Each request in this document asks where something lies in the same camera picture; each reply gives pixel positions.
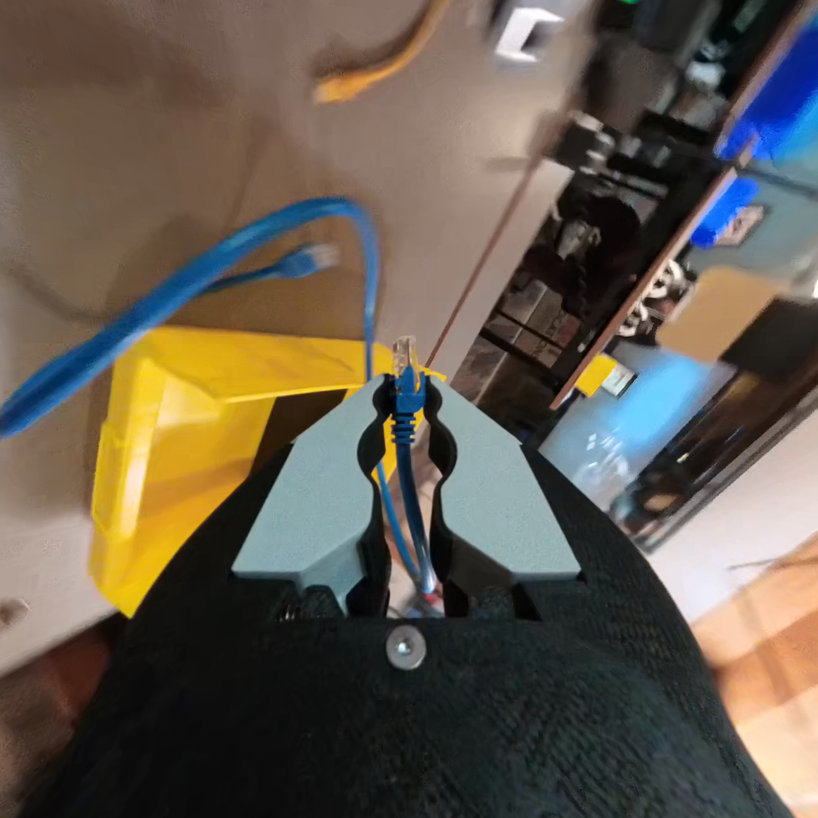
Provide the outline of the small blue storage bin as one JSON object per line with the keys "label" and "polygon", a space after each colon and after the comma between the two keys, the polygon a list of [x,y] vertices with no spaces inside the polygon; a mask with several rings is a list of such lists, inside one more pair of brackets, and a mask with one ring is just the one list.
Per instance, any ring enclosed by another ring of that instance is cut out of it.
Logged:
{"label": "small blue storage bin", "polygon": [[739,211],[751,203],[758,190],[759,184],[755,179],[734,179],[703,216],[690,237],[690,244],[701,249],[713,247]]}

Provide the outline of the brown cardboard box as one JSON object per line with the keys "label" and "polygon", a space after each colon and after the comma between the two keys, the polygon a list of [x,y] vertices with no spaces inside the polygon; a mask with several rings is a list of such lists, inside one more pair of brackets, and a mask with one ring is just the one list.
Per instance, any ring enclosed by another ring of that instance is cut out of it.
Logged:
{"label": "brown cardboard box", "polygon": [[710,268],[657,330],[656,343],[699,363],[715,363],[787,282],[735,268]]}

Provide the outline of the large blue storage bin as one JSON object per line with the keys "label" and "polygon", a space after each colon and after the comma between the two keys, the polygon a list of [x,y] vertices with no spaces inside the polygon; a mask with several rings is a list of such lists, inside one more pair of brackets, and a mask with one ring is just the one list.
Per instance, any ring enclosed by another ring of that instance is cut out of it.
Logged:
{"label": "large blue storage bin", "polygon": [[753,158],[785,164],[807,157],[817,135],[817,18],[793,45],[715,150],[737,158],[754,142]]}

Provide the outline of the white wall port plate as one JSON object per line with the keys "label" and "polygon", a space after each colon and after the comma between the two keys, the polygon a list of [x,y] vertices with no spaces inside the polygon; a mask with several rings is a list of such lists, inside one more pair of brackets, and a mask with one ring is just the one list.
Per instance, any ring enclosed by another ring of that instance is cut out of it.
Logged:
{"label": "white wall port plate", "polygon": [[506,66],[540,63],[553,37],[567,19],[557,1],[510,1],[499,6],[493,23],[493,53]]}

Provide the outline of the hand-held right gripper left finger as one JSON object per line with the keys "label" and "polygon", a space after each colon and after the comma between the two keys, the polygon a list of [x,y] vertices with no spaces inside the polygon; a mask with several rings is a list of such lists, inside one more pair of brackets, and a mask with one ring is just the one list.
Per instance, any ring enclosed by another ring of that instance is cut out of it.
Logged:
{"label": "hand-held right gripper left finger", "polygon": [[391,555],[376,470],[389,383],[376,375],[292,444],[232,572],[326,588],[349,616],[384,616]]}

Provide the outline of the black box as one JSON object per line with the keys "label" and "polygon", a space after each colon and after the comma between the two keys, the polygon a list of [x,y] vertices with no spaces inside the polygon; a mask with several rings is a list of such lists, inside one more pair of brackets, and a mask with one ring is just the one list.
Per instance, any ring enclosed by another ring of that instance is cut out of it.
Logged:
{"label": "black box", "polygon": [[773,383],[816,359],[817,302],[773,298],[721,353],[721,362]]}

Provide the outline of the yellow plastic bin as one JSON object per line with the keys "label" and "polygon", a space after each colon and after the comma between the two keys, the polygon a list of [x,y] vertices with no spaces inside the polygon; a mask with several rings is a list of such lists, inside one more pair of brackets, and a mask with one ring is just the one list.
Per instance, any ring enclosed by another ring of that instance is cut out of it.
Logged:
{"label": "yellow plastic bin", "polygon": [[[92,497],[89,571],[131,618],[180,548],[250,476],[282,399],[352,397],[397,355],[364,344],[169,326],[150,331],[114,365]],[[386,489],[394,443],[375,480]]]}

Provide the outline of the black shelving unit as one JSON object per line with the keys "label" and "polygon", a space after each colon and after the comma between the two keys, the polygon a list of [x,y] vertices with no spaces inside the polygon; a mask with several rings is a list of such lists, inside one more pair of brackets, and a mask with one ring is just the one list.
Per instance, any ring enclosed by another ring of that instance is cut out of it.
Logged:
{"label": "black shelving unit", "polygon": [[[715,150],[816,2],[593,2],[570,179],[454,386],[655,552],[816,407],[816,359],[778,383],[656,343],[710,268],[816,301],[816,147],[785,164]],[[690,244],[737,178],[758,193]]]}

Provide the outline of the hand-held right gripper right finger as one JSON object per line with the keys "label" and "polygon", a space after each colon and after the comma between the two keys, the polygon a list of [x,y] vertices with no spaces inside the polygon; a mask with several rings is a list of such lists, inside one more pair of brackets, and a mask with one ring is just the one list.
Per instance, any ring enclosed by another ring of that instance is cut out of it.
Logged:
{"label": "hand-held right gripper right finger", "polygon": [[429,531],[445,615],[531,585],[570,586],[582,569],[520,442],[437,376],[427,378],[428,454],[439,473]]}

